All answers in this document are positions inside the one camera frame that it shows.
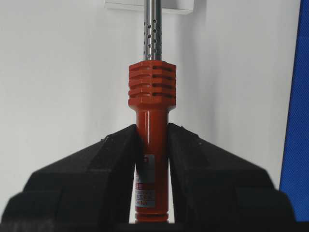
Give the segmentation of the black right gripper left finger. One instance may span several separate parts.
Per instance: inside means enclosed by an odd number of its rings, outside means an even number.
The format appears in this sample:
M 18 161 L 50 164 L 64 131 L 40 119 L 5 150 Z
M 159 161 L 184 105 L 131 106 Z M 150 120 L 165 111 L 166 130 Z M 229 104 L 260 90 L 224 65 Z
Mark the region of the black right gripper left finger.
M 136 156 L 131 125 L 35 171 L 2 215 L 3 232 L 109 232 L 129 222 Z

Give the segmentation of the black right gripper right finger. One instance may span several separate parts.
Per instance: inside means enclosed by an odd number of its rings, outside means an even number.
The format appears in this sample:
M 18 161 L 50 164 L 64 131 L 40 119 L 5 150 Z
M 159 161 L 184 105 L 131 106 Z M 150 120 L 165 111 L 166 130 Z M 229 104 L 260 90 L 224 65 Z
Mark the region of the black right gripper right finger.
M 289 232 L 288 197 L 267 171 L 170 123 L 168 154 L 175 221 L 188 232 Z

